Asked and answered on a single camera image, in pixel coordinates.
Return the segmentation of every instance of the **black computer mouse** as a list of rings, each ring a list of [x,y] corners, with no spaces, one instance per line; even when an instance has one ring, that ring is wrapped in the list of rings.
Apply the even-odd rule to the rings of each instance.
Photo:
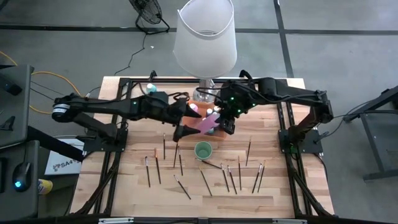
[[[24,192],[32,183],[32,172],[30,170],[30,162],[18,164],[12,173],[12,184],[18,192]]]

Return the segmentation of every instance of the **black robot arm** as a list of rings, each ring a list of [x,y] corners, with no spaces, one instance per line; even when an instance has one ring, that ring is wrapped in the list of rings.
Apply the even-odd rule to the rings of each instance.
[[[221,108],[218,122],[228,134],[234,133],[235,118],[257,105],[290,102],[311,107],[309,114],[298,125],[289,128],[289,141],[292,144],[302,141],[305,134],[316,125],[328,123],[333,119],[330,101],[325,91],[290,87],[282,80],[274,78],[247,81],[243,83],[239,80],[229,80],[217,94],[215,105]]]
[[[107,141],[117,138],[116,125],[103,124],[84,112],[116,114],[131,121],[149,118],[176,126],[173,140],[178,141],[186,135],[199,133],[199,130],[180,126],[181,119],[184,116],[193,118],[201,116],[187,105],[186,98],[175,99],[176,101],[170,105],[169,96],[164,91],[125,100],[95,100],[71,94],[55,99],[52,118],[61,123],[75,122],[85,128],[93,129]]]

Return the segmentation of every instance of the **concrete floor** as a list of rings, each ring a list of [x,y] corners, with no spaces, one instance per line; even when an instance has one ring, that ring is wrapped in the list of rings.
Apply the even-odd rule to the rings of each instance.
[[[176,25],[176,9],[186,0],[159,0],[165,20]],[[273,0],[234,0],[237,28],[277,29]],[[397,30],[395,0],[280,0],[286,29]],[[0,12],[0,23],[132,27],[136,13],[127,1],[115,0],[15,0]],[[172,56],[174,33],[148,36],[145,51],[134,57],[121,75],[188,75]],[[66,76],[86,93],[102,78],[126,66],[130,54],[140,49],[140,32],[46,32],[0,30],[0,50],[36,71]],[[286,77],[279,34],[236,34],[241,69],[254,77]],[[287,35],[294,77],[304,78],[309,89],[328,90],[335,115],[377,97],[398,84],[396,35]],[[0,57],[0,63],[10,63]],[[65,82],[37,75],[35,82],[70,93]],[[56,94],[32,85],[42,93]],[[50,111],[52,102],[35,93],[31,103]],[[340,120],[319,127],[333,130]],[[31,112],[31,125],[47,133],[82,134],[75,124],[59,124],[49,116]],[[377,171],[368,140],[359,121],[343,124],[322,141],[335,213],[345,218],[398,223],[398,178],[364,183],[362,176]],[[63,214],[69,194],[53,194],[62,203],[47,204],[49,214]]]

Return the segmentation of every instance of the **green mug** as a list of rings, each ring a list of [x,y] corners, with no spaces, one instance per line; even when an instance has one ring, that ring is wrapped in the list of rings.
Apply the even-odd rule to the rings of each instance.
[[[195,145],[195,155],[198,159],[208,159],[213,152],[213,148],[208,142],[198,142]]]

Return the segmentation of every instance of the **wooden tabletop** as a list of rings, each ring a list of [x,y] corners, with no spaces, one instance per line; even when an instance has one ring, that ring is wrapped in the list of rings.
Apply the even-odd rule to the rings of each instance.
[[[288,78],[290,86],[305,88],[303,79]],[[116,96],[119,77],[104,77],[100,99],[111,100]],[[176,91],[193,92],[197,84],[156,84],[158,91],[173,93]],[[139,88],[133,95],[141,95]],[[308,107],[292,105],[296,123],[308,114]],[[95,118],[111,122],[111,115],[96,114]],[[130,217],[224,217],[224,218],[289,218],[294,217],[286,161],[280,153],[277,131],[280,129],[276,105],[257,106],[236,120],[234,135],[227,135],[224,141],[211,141],[213,154],[208,159],[216,165],[229,165],[238,194],[232,188],[227,172],[230,192],[225,186],[221,170],[205,165],[195,159],[193,148],[198,140],[194,136],[183,138],[179,142],[182,153],[183,176],[180,173],[177,156],[173,168],[175,142],[172,141],[174,128],[169,124],[142,119],[129,122],[127,146],[122,153],[118,181],[114,195],[112,216]],[[163,160],[163,133],[166,134],[166,159]],[[248,166],[245,166],[246,150],[252,138]],[[157,148],[162,184],[159,184],[154,148]],[[148,187],[145,157],[149,158],[151,188]],[[241,158],[242,191],[239,190],[238,156]],[[89,199],[98,185],[103,152],[92,153],[83,161],[78,179],[71,212],[77,211]],[[303,164],[307,184],[324,208],[333,213],[323,166],[317,157],[303,154]],[[266,161],[261,189],[252,194],[254,179],[260,163]],[[203,170],[213,196],[200,174]],[[191,196],[184,194],[174,179],[178,177]],[[300,208],[304,211],[300,188],[298,195]]]

